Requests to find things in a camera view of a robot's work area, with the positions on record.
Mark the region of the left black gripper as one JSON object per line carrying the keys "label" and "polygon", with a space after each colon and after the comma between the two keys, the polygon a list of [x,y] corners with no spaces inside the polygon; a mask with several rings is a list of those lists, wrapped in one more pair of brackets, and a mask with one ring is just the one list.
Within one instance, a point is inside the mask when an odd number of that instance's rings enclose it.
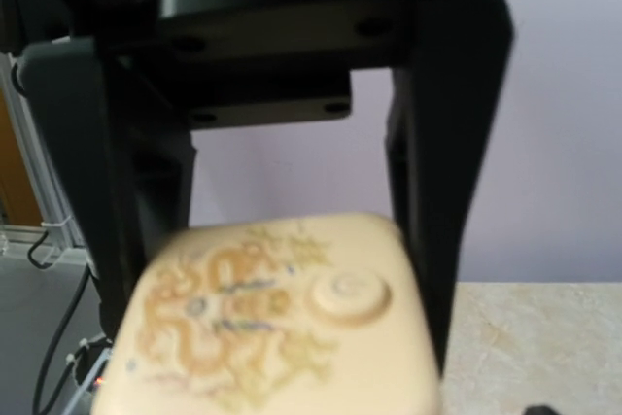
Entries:
{"label": "left black gripper", "polygon": [[197,129],[347,116],[352,72],[402,65],[419,7],[453,0],[61,1],[75,36]]}

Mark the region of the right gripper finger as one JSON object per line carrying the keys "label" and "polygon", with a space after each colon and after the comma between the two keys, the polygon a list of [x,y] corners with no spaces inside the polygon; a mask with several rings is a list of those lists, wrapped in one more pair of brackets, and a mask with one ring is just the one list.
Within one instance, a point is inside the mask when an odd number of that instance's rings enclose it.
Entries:
{"label": "right gripper finger", "polygon": [[548,405],[540,404],[540,405],[528,406],[524,410],[523,414],[524,415],[559,415],[559,412]]}

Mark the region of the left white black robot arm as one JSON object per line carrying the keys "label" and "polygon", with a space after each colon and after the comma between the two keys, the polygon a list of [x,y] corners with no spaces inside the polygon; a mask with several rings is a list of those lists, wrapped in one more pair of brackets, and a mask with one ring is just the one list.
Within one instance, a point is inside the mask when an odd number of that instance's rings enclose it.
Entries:
{"label": "left white black robot arm", "polygon": [[388,67],[394,218],[435,358],[510,56],[505,0],[1,0],[1,50],[95,264],[114,337],[148,258],[187,226],[200,129],[328,121]]}

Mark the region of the beige cube socket adapter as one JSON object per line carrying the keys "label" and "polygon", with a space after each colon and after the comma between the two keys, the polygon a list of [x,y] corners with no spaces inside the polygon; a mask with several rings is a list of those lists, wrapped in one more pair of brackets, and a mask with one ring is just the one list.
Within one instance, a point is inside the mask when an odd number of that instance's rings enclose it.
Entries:
{"label": "beige cube socket adapter", "polygon": [[95,414],[438,414],[397,225],[347,213],[192,228],[136,284]]}

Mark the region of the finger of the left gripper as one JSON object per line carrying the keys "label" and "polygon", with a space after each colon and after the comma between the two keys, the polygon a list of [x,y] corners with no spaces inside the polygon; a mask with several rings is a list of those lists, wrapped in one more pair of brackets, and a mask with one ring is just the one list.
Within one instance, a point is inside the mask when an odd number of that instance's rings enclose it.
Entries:
{"label": "finger of the left gripper", "polygon": [[114,337],[145,267],[189,224],[187,120],[132,60],[90,38],[28,47],[18,78],[94,263],[100,325]]}
{"label": "finger of the left gripper", "polygon": [[393,216],[445,366],[459,255],[510,56],[505,0],[409,0],[385,139]]}

